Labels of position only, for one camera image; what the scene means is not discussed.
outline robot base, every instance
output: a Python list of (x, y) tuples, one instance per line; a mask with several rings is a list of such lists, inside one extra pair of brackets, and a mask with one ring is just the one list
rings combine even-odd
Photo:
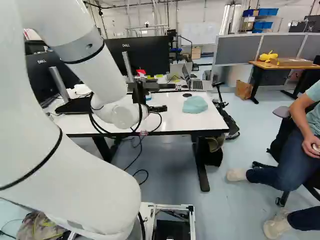
[[(140, 213), (145, 228), (145, 240), (196, 240), (193, 205), (142, 202)], [(74, 240), (76, 235), (75, 232), (71, 232), (68, 240)], [(127, 240), (143, 240), (138, 218)]]

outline standing desk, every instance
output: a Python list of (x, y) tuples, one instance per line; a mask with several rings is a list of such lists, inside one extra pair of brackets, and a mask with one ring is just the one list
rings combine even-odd
[[(251, 77), (251, 80), (254, 81), (254, 84), (253, 84), (253, 89), (252, 89), (252, 92), (251, 92), (250, 99), (255, 104), (259, 104), (259, 102), (255, 98), (255, 96), (256, 96), (258, 87), (260, 86), (260, 83), (261, 83), (261, 81), (262, 81), (262, 79), (264, 77), (263, 75), (264, 75), (265, 71), (267, 71), (267, 70), (292, 70), (292, 69), (300, 69), (300, 70), (303, 70), (303, 69), (308, 69), (308, 70), (320, 69), (320, 65), (316, 65), (316, 64), (313, 64), (311, 66), (277, 66), (277, 65), (274, 65), (272, 63), (264, 62), (264, 61), (249, 61), (249, 63), (254, 66), (253, 67), (252, 77)], [(286, 94), (286, 95), (288, 95), (289, 97), (297, 98), (297, 94), (299, 92), (299, 87), (300, 87), (302, 81), (303, 81), (303, 79), (299, 79), (299, 82), (298, 82), (297, 86), (294, 89), (294, 93), (293, 94), (295, 94), (296, 97), (294, 97), (293, 94), (291, 94), (290, 92), (287, 92), (285, 90), (282, 90), (281, 92)]]
[[(149, 106), (167, 105), (167, 111), (160, 113), (162, 116), (162, 124), (156, 131), (150, 132), (149, 135), (191, 135), (200, 188), (203, 192), (209, 192), (210, 185), (205, 164), (198, 155), (198, 139), (199, 137), (219, 136), (221, 133), (228, 133), (229, 127), (206, 92), (190, 92), (193, 96), (203, 97), (208, 104), (208, 109), (206, 111), (197, 114), (182, 112), (183, 103), (186, 100), (186, 98), (183, 97), (184, 93), (185, 92), (172, 91), (151, 94), (152, 99), (147, 101), (147, 104)], [(60, 99), (57, 99), (56, 101), (59, 101), (60, 104), (63, 103), (63, 100)], [(56, 101), (55, 104), (49, 106), (47, 111), (54, 113), (54, 110), (57, 107)], [(119, 102), (130, 104), (132, 103), (132, 96), (127, 94)], [(137, 132), (132, 132), (130, 128), (119, 129), (113, 124), (102, 121), (95, 115), (93, 115), (93, 117), (101, 127), (112, 133), (113, 137), (117, 138), (114, 146), (109, 148), (104, 139), (104, 137), (109, 137), (109, 135), (98, 133), (92, 126), (88, 114), (63, 114), (60, 116), (53, 116), (53, 121), (70, 138), (92, 138), (103, 160), (109, 163), (112, 161), (112, 157), (117, 150), (124, 133), (131, 133), (131, 136), (137, 136), (140, 131), (152, 131), (160, 123), (160, 117), (157, 114), (150, 114), (141, 122)]]

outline green object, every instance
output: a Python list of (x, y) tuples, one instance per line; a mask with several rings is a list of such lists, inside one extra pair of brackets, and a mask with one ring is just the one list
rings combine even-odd
[[(313, 101), (320, 101), (320, 80), (305, 91), (307, 96)], [(309, 127), (315, 135), (320, 135), (320, 104), (318, 103), (314, 109), (306, 114), (306, 120)]]
[(208, 104), (201, 96), (190, 96), (184, 101), (182, 112), (188, 114), (199, 114), (207, 109)]

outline man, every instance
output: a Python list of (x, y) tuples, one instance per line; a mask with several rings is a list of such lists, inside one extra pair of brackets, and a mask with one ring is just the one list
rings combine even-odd
[[(249, 181), (265, 184), (281, 191), (294, 191), (320, 168), (320, 104), (306, 114), (305, 109), (320, 101), (320, 80), (310, 87), (290, 106), (295, 129), (283, 146), (277, 168), (230, 169), (229, 181)], [(282, 211), (263, 225), (264, 234), (272, 240), (284, 232), (320, 230), (320, 206), (295, 212)]]

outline chair wheel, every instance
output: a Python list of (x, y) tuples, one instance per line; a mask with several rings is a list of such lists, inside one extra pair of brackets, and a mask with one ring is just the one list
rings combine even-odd
[(285, 205), (283, 205), (282, 203), (281, 203), (281, 198), (280, 197), (277, 197), (276, 199), (275, 199), (275, 204), (278, 206), (278, 207), (281, 207), (281, 208), (283, 208)]

